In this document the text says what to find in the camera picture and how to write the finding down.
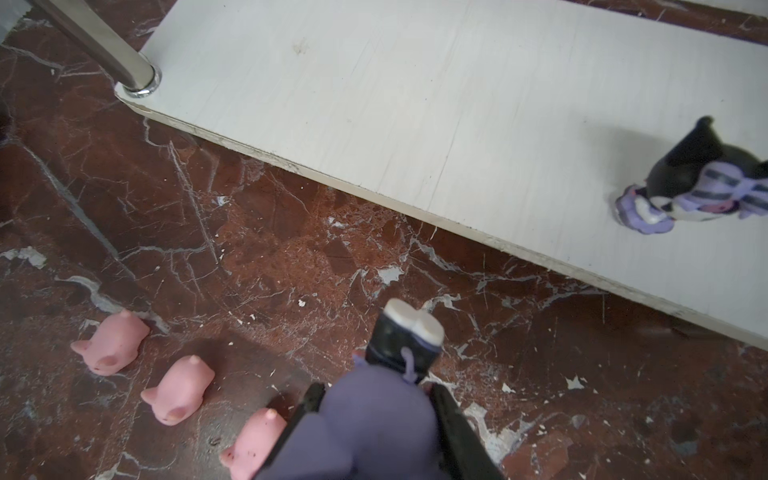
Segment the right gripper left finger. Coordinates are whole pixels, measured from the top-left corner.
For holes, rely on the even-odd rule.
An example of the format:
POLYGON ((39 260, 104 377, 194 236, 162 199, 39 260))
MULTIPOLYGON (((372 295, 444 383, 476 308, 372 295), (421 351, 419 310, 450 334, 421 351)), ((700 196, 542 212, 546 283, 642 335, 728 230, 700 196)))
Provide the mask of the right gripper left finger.
POLYGON ((320 404, 322 402, 322 399, 326 393, 326 388, 327 386, 325 384, 318 383, 318 382, 312 383, 309 386, 307 391, 304 393, 301 401, 296 406, 292 417, 287 422, 287 426, 285 427, 285 429, 277 439, 269 455, 266 457, 262 467, 254 475, 254 479, 258 479, 259 475, 263 473, 275 461, 280 451, 283 449, 284 445, 286 444, 290 436, 293 434, 294 430, 302 421, 303 417, 306 416, 308 413, 313 413, 318 411, 320 404))

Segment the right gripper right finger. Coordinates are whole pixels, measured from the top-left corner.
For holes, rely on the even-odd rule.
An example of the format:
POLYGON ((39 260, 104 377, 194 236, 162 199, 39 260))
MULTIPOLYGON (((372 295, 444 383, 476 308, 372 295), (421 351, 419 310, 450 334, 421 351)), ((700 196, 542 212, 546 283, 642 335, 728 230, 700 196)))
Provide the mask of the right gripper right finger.
POLYGON ((441 469, 454 480, 503 480, 478 435, 450 391, 433 384, 429 398, 435 410, 441 452, 441 469))

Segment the black purple figurine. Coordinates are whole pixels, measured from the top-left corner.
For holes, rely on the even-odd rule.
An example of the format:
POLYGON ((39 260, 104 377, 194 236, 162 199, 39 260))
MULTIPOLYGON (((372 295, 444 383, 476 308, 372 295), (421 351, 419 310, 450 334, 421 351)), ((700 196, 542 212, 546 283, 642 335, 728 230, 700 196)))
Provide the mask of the black purple figurine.
POLYGON ((650 170, 642 185, 614 201, 617 221, 643 235, 665 234, 682 221, 767 215, 767 162, 724 143, 710 116, 650 170))

